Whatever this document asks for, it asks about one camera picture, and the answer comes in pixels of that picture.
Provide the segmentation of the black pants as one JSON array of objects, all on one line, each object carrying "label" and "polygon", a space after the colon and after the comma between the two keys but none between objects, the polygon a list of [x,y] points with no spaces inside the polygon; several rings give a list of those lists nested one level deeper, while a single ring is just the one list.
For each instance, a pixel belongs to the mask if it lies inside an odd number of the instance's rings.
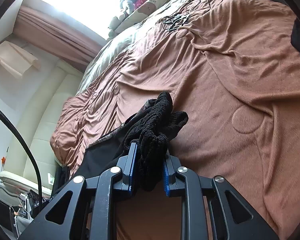
[{"label": "black pants", "polygon": [[[134,182],[137,189],[152,191],[162,179],[162,166],[169,142],[187,124],[188,114],[173,111],[170,93],[161,92],[156,99],[149,99],[142,108],[130,116],[121,126],[83,148],[83,160],[70,177],[93,178],[115,166],[119,158],[128,154],[132,143],[136,143]],[[83,144],[83,128],[86,120],[72,107],[64,103],[50,145],[61,163],[66,157],[79,158],[79,147]]]}]

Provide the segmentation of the cream padded headboard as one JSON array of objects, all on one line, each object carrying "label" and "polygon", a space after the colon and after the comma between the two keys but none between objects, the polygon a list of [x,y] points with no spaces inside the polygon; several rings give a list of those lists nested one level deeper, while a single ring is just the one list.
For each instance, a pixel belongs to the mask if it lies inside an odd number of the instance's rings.
[{"label": "cream padded headboard", "polygon": [[[59,61],[36,90],[17,124],[17,130],[38,165],[44,196],[51,195],[54,176],[60,166],[50,146],[50,138],[61,116],[63,104],[76,94],[82,77],[82,72]],[[31,161],[15,138],[8,147],[0,180],[12,192],[38,189]]]}]

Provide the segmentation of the brown bed blanket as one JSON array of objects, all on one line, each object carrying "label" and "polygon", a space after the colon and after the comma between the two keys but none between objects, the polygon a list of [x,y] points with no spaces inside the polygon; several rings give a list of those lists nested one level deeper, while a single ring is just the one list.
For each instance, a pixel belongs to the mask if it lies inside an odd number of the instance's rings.
[{"label": "brown bed blanket", "polygon": [[270,0],[224,0],[189,28],[155,26],[70,101],[86,120],[83,148],[147,100],[170,93],[189,120],[170,148],[201,176],[225,177],[274,229],[300,225],[300,53],[296,16]]}]

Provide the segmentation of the beige duvet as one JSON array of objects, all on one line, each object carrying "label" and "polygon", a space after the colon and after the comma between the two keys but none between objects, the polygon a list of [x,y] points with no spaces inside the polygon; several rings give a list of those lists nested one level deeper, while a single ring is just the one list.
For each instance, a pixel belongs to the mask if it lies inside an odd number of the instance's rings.
[{"label": "beige duvet", "polygon": [[98,55],[88,64],[77,94],[82,93],[89,85],[111,64],[111,62],[122,52],[133,46],[144,37],[150,29],[162,18],[166,18],[175,13],[188,0],[170,0],[162,7],[155,10],[141,22],[127,28],[112,40],[110,40],[98,53]]}]

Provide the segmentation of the pink curtain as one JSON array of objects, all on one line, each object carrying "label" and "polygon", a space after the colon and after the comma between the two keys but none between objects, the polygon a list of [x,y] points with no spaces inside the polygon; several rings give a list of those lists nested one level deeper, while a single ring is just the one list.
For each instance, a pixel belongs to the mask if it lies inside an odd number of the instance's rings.
[{"label": "pink curtain", "polygon": [[26,6],[21,6],[18,11],[13,33],[81,72],[86,70],[102,48],[66,23]]}]

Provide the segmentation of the beige hanging cloth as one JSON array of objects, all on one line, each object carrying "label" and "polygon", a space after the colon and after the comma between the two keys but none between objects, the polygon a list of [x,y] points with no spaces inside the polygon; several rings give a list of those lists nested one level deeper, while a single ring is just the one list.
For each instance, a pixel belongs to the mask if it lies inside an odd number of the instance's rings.
[{"label": "beige hanging cloth", "polygon": [[8,41],[0,44],[0,65],[16,79],[21,79],[30,67],[41,68],[37,57]]}]

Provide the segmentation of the black clothes hangers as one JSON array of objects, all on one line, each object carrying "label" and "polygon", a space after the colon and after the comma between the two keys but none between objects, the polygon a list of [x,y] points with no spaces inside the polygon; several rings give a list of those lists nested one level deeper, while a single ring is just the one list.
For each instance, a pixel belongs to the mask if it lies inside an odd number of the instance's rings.
[{"label": "black clothes hangers", "polygon": [[158,20],[155,29],[172,33],[181,28],[189,28],[195,21],[209,16],[223,2],[224,0],[187,0],[175,12]]}]

